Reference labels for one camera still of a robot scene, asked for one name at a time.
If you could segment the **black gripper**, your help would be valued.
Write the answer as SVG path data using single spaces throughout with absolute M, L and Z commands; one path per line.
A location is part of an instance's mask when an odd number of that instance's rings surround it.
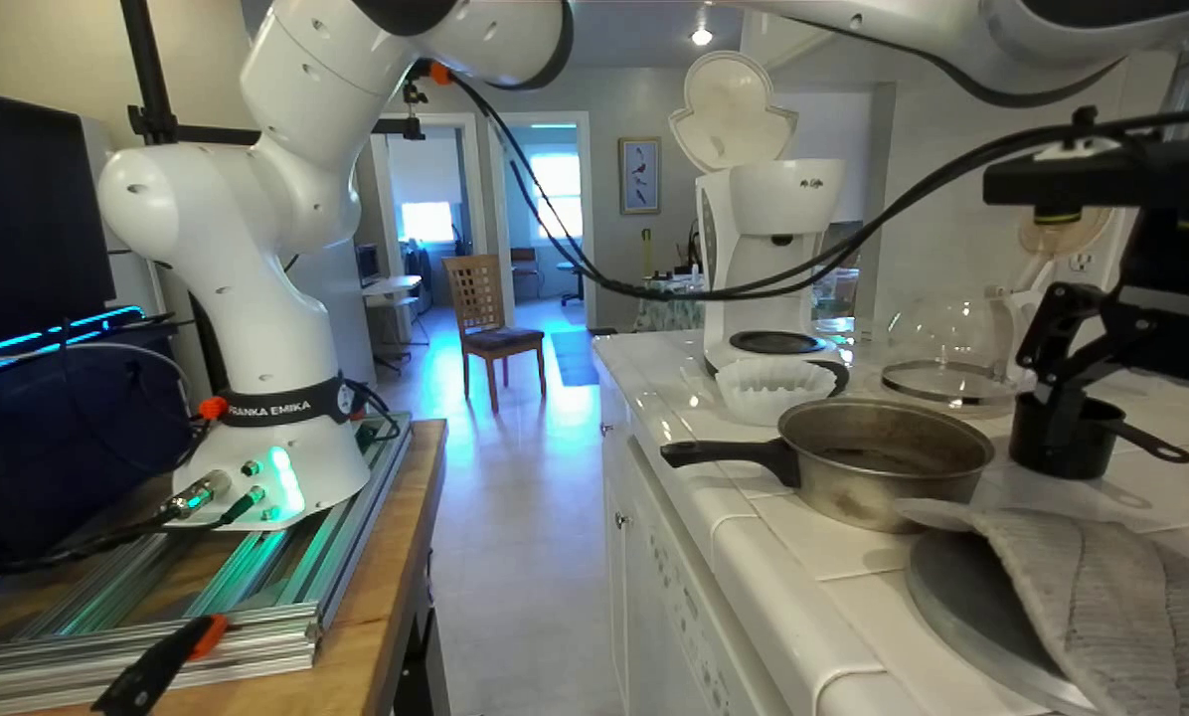
M 1189 382 L 1189 211 L 1142 211 L 1114 292 L 1054 282 L 1016 345 L 1036 373 L 1036 443 L 1068 445 L 1087 388 L 1114 369 Z

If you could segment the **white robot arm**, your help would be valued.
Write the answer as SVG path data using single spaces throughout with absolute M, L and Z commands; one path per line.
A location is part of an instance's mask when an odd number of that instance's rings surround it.
M 1061 99 L 1117 60 L 1189 42 L 1189 0 L 718 0 L 930 60 L 991 105 Z M 171 473 L 176 530 L 264 535 L 364 482 L 330 310 L 285 278 L 359 227 L 354 158 L 423 60 L 505 91 L 570 66 L 570 0 L 273 0 L 240 71 L 250 145 L 128 146 L 103 222 L 201 302 L 226 416 Z

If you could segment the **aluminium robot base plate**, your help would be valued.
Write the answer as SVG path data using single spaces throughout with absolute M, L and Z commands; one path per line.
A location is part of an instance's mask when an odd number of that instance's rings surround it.
M 0 716 L 89 709 L 195 617 L 226 633 L 176 687 L 302 671 L 339 617 L 409 433 L 364 454 L 359 498 L 281 535 L 153 535 L 89 567 L 0 577 Z

